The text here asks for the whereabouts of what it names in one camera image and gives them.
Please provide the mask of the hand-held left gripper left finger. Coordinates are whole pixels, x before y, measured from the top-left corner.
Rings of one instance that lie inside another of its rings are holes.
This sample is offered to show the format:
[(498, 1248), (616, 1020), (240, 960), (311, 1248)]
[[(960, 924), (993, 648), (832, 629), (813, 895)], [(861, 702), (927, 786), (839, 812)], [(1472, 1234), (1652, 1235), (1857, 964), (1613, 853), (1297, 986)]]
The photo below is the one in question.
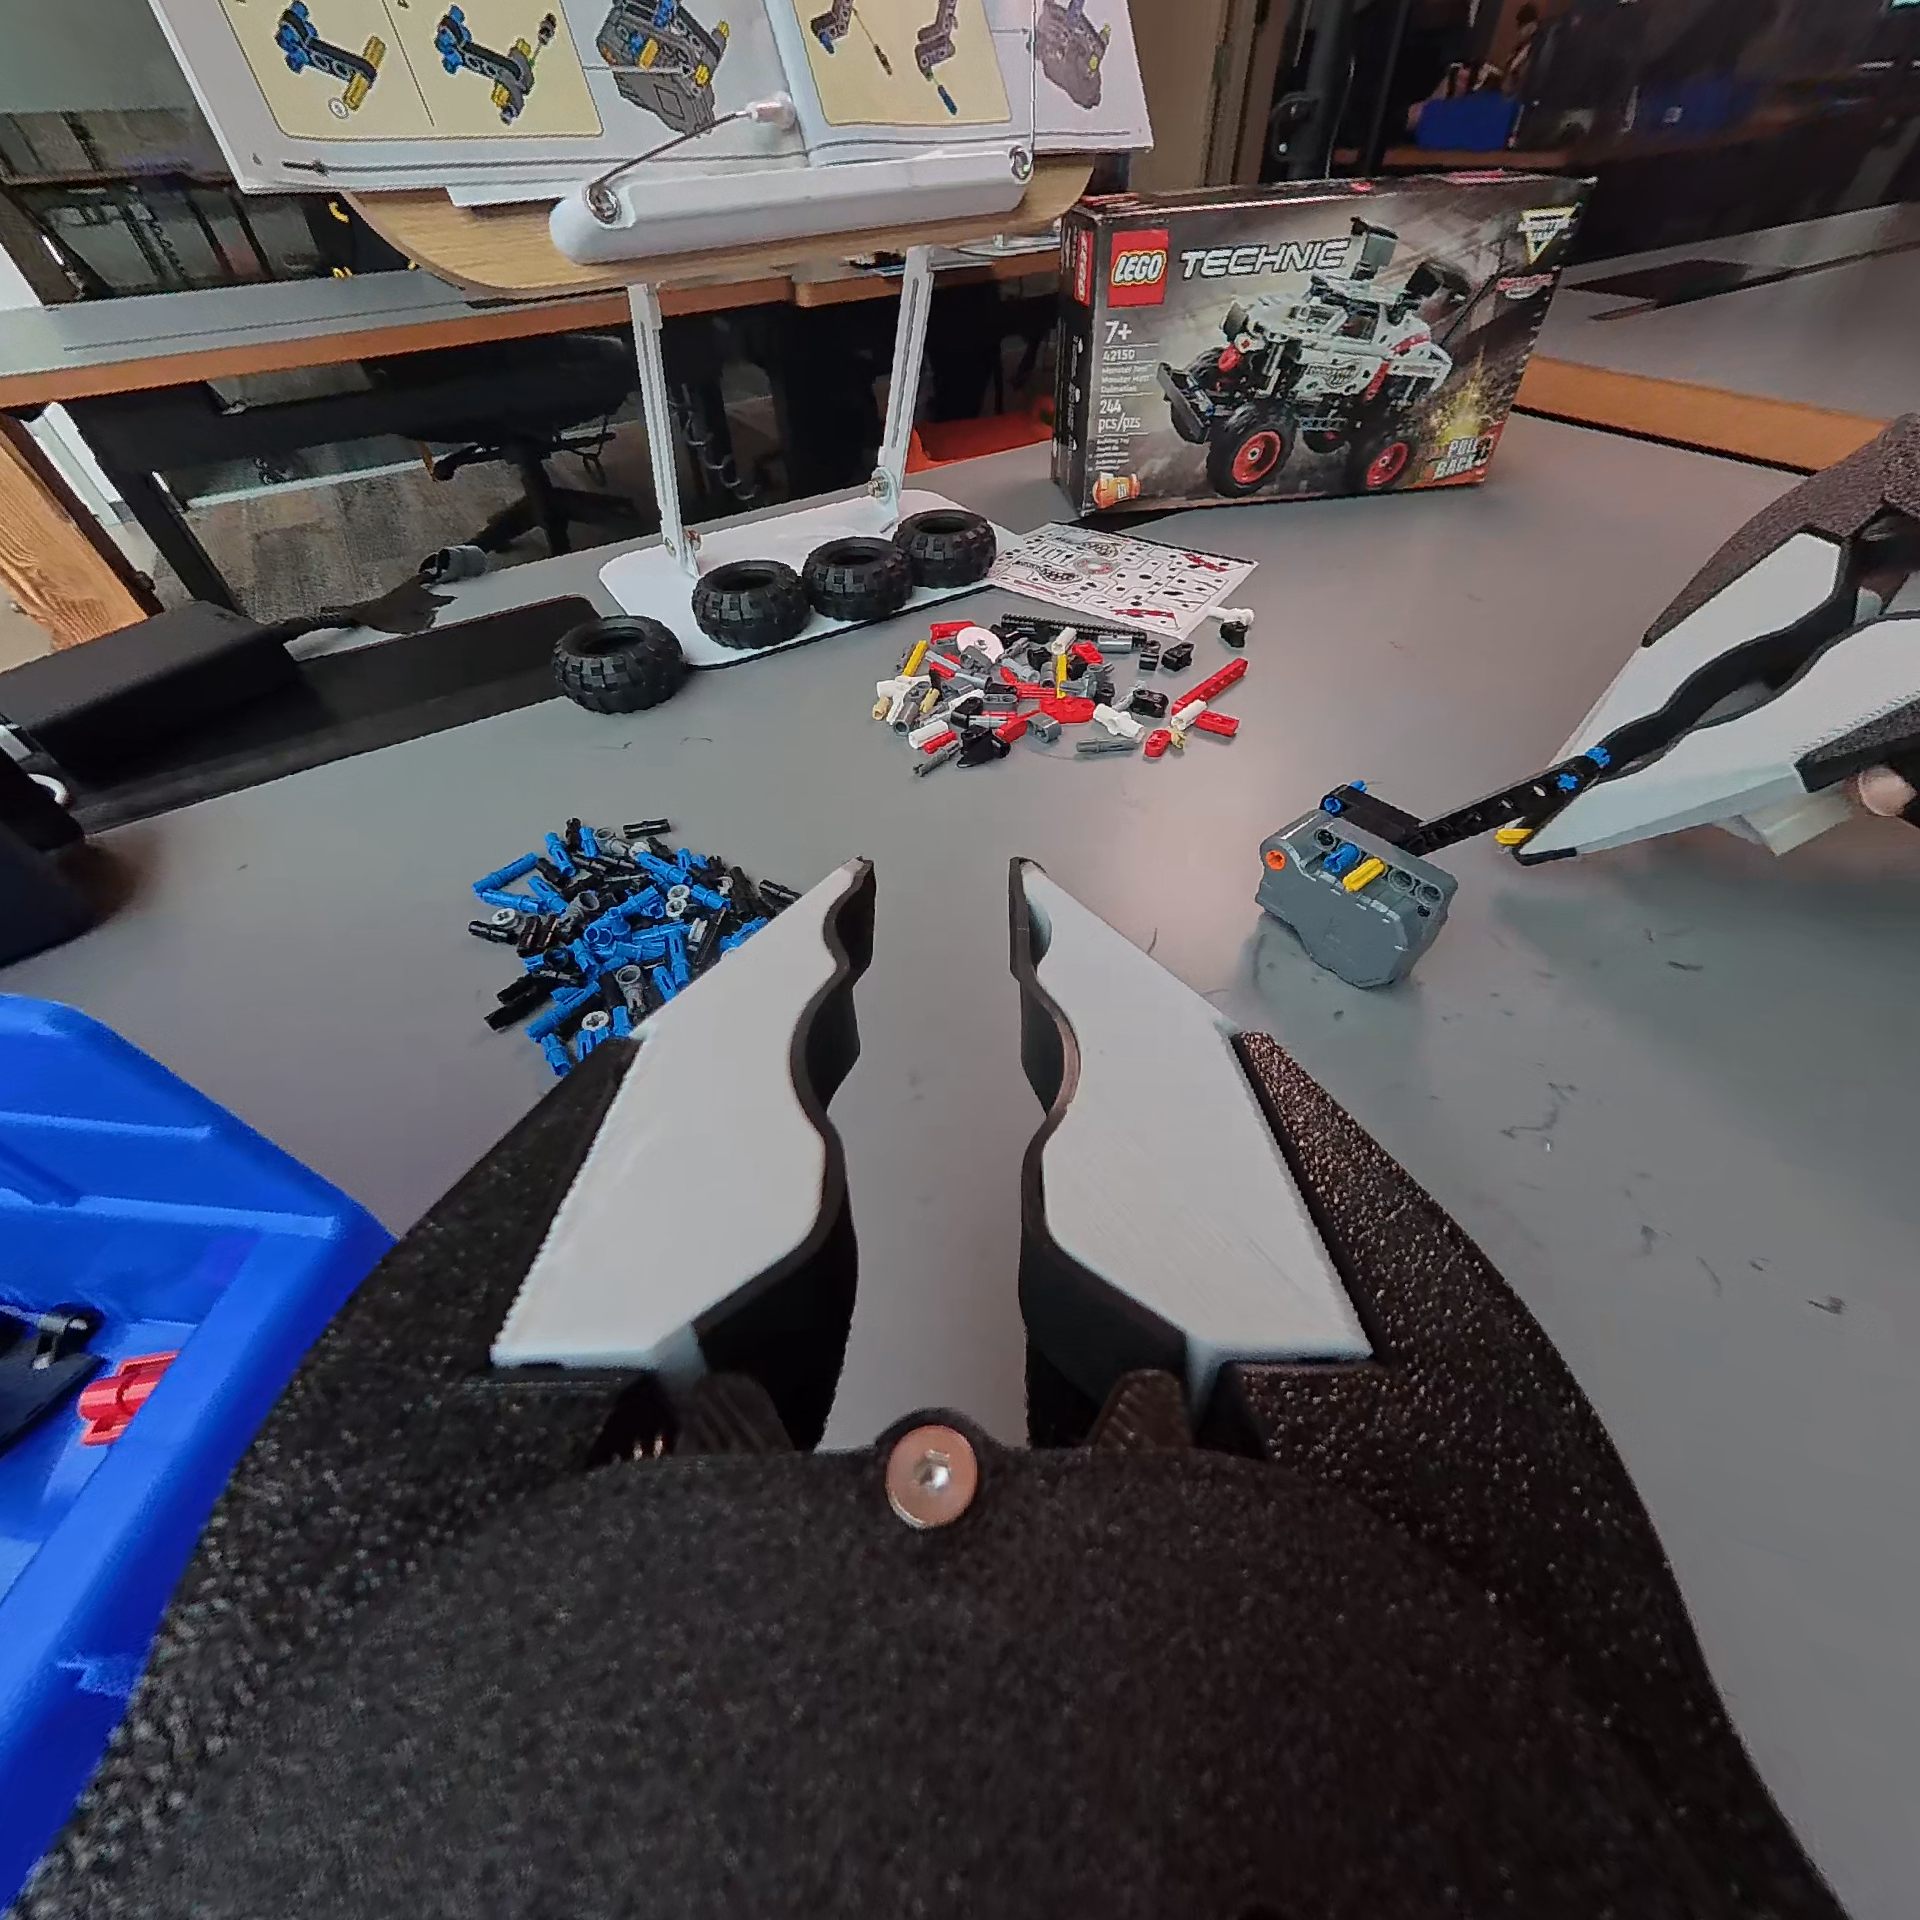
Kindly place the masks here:
[(818, 1447), (861, 1247), (831, 1099), (861, 1059), (874, 873), (841, 861), (620, 1053), (616, 1094), (489, 1341), (501, 1381), (755, 1381)]

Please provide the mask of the grey toy motor block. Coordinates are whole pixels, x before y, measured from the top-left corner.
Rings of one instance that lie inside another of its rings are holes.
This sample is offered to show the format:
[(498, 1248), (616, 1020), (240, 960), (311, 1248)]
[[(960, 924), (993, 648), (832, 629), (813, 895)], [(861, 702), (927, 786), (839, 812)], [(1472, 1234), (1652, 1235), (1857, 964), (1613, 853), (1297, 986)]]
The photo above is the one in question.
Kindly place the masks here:
[(1414, 974), (1456, 906), (1456, 877), (1410, 853), (1418, 812), (1364, 780), (1263, 841), (1256, 906), (1308, 960), (1344, 986), (1383, 988)]

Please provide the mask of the black toy beam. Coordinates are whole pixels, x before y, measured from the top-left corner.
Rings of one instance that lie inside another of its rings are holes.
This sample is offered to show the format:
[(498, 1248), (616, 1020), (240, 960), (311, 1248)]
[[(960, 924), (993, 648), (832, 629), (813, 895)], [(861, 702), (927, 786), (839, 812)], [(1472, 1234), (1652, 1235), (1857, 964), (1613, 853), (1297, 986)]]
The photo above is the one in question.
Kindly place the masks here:
[(1399, 848), (1410, 855), (1433, 855), (1433, 853), (1449, 853), (1458, 841), (1472, 841), (1497, 829), (1518, 829), (1523, 838), (1531, 838), (1553, 812), (1565, 812), (1586, 790), (1591, 790), (1611, 767), (1613, 767), (1613, 753), (1607, 746), (1560, 760), (1553, 767), (1546, 767), (1532, 780), (1518, 780), (1494, 797), (1481, 797), (1461, 811), (1449, 811), (1433, 823), (1414, 825)]

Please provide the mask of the black toy tyre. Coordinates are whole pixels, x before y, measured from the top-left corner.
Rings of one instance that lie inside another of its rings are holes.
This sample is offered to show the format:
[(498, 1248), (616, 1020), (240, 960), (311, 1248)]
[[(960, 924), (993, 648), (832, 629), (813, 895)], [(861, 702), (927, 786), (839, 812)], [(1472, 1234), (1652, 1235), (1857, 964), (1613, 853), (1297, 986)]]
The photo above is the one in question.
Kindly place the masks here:
[(910, 602), (919, 573), (888, 535), (832, 535), (803, 558), (803, 596), (827, 620), (880, 620)]
[(795, 642), (813, 620), (803, 578), (769, 558), (714, 567), (692, 585), (692, 620), (735, 656)]
[(687, 684), (682, 642), (651, 618), (595, 618), (559, 638), (555, 680), (586, 711), (644, 711)]
[(976, 585), (997, 561), (997, 533), (983, 514), (965, 506), (927, 506), (894, 527), (915, 585), (956, 592)]

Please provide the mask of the black toy piece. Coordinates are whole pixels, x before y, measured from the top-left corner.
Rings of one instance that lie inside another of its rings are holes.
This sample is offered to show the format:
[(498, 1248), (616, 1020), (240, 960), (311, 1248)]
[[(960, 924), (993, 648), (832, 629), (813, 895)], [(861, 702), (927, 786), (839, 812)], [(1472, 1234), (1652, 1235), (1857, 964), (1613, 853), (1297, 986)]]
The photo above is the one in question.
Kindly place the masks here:
[(0, 1309), (0, 1451), (57, 1412), (99, 1371), (103, 1318), (85, 1302)]

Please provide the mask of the white and wooden book stand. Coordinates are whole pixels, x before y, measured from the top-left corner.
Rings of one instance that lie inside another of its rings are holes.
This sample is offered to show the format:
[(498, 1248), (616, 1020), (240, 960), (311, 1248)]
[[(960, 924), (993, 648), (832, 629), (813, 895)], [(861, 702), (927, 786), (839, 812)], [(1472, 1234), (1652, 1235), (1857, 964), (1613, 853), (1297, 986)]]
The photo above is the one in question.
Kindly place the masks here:
[[(960, 506), (915, 489), (905, 451), (919, 415), (922, 345), (933, 298), (933, 254), (993, 236), (1046, 230), (1089, 183), (1089, 157), (1030, 157), (1015, 134), (910, 146), (885, 159), (799, 169), (687, 170), (659, 157), (568, 180), (539, 204), (453, 204), (441, 187), (383, 187), (347, 203), (394, 250), (489, 303), (545, 303), (586, 291), (627, 291), (637, 396), (654, 465), (659, 541), (600, 570), (623, 618), (651, 618), (682, 642), (687, 670), (743, 666), (847, 629), (813, 614), (795, 642), (735, 656), (692, 620), (702, 570), (769, 558), (803, 573), (808, 548), (832, 535), (888, 535), (905, 514)], [(895, 250), (894, 380), (874, 470), (864, 489), (762, 518), (695, 533), (682, 518), (674, 470), (674, 409), (662, 361), (662, 286), (735, 286), (768, 270)], [(933, 606), (973, 585), (915, 592), (905, 606)]]

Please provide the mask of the black case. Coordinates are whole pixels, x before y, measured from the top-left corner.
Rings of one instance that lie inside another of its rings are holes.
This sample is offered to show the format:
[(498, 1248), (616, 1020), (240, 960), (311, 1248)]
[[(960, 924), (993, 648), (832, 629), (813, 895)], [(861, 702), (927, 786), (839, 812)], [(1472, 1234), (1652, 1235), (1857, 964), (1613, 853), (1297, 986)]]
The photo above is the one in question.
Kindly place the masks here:
[(192, 598), (2, 670), (0, 717), (55, 767), (113, 780), (188, 734), (303, 691), (280, 629)]

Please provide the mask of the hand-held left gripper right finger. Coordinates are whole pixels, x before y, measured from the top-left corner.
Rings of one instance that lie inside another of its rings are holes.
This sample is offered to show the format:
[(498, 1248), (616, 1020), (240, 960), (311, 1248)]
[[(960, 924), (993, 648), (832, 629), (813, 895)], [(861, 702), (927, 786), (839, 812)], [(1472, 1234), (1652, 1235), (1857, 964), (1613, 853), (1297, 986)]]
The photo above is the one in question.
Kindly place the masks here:
[(1026, 1427), (1165, 1377), (1201, 1423), (1226, 1365), (1376, 1357), (1241, 1029), (1035, 861), (1004, 873), (1040, 1134), (1019, 1173)]

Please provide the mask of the pile of mixed toy parts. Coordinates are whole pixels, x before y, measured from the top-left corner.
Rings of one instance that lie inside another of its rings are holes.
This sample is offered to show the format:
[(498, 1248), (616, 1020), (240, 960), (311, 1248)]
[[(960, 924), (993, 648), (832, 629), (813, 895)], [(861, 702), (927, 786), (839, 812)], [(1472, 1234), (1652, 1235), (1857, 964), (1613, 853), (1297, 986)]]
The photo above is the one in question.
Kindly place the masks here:
[(929, 620), (874, 680), (870, 724), (910, 750), (910, 772), (997, 767), (1019, 750), (1071, 765), (1168, 765), (1194, 739), (1241, 734), (1226, 702), (1247, 680), (1247, 620), (1218, 614), (1218, 662), (1190, 638), (1052, 618)]

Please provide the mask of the pile of blue black pins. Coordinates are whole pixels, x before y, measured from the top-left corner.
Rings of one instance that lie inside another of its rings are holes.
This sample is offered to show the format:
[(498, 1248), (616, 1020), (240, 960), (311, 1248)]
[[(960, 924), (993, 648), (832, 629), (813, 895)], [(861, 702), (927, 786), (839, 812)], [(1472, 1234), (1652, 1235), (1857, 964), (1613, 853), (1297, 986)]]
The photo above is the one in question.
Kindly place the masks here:
[(566, 819), (473, 877), (470, 895), (470, 938), (514, 964), (482, 1023), (522, 1034), (555, 1079), (641, 1039), (651, 1020), (799, 903), (799, 889), (677, 838), (669, 819)]

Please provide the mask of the grey desk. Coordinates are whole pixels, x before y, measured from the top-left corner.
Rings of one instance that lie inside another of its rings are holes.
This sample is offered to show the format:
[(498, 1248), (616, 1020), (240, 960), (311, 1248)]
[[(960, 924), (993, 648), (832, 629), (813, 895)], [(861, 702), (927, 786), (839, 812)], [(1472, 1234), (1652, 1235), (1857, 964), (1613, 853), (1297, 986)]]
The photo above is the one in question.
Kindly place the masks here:
[(2, 974), (405, 1234), (550, 1084), (488, 1031), (470, 882), (584, 819), (749, 877), (874, 864), (847, 1143), (861, 1295), (831, 1451), (915, 1410), (1026, 1438), (1004, 864), (1269, 1031), (1487, 1254), (1668, 1549), (1716, 1685), (1847, 1915), (1914, 1915), (1914, 829), (1717, 829), (1560, 868), (1458, 848), (1414, 980), (1353, 992), (1256, 914), (1342, 780), (1433, 812), (1560, 753), (1784, 472), (1523, 418), (1494, 483), (1173, 514), (1247, 558), (1237, 744), (910, 774), (870, 684), (922, 620), (566, 702), (99, 838), (127, 903)]

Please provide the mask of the orange plastic box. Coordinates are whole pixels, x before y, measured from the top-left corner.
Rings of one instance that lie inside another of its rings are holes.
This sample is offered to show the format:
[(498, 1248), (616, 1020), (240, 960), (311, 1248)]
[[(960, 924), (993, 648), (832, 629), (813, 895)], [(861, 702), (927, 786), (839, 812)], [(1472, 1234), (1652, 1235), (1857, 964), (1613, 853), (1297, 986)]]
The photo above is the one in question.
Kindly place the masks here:
[(910, 437), (905, 472), (1015, 451), (1026, 444), (1052, 444), (1052, 418), (1040, 415), (976, 415), (976, 418), (927, 418)]

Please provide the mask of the toy building instruction booklet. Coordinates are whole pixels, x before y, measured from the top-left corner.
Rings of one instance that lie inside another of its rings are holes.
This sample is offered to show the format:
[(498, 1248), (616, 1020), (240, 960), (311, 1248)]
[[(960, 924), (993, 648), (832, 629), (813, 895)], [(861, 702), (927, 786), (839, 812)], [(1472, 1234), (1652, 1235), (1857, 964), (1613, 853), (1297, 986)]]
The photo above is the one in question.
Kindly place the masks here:
[(559, 199), (620, 164), (776, 170), (1149, 151), (1128, 6), (160, 0), (248, 192)]

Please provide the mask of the blue plastic bin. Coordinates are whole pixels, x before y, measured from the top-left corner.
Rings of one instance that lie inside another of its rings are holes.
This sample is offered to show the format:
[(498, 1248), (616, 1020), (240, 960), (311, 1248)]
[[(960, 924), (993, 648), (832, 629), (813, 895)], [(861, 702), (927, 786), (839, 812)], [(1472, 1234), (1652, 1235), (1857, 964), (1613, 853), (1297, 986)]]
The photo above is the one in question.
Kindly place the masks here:
[(130, 1432), (77, 1400), (0, 1456), (0, 1895), (96, 1774), (201, 1528), (394, 1235), (103, 1023), (0, 1001), (0, 1302), (103, 1318), (99, 1371), (182, 1350)]

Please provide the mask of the wooden pillar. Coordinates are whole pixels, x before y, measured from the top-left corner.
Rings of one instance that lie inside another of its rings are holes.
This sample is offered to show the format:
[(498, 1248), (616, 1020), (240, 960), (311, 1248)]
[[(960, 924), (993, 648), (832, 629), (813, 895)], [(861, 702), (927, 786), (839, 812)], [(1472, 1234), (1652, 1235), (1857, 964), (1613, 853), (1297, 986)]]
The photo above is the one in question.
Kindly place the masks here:
[(0, 415), (0, 578), (55, 656), (163, 614), (152, 578), (14, 415)]

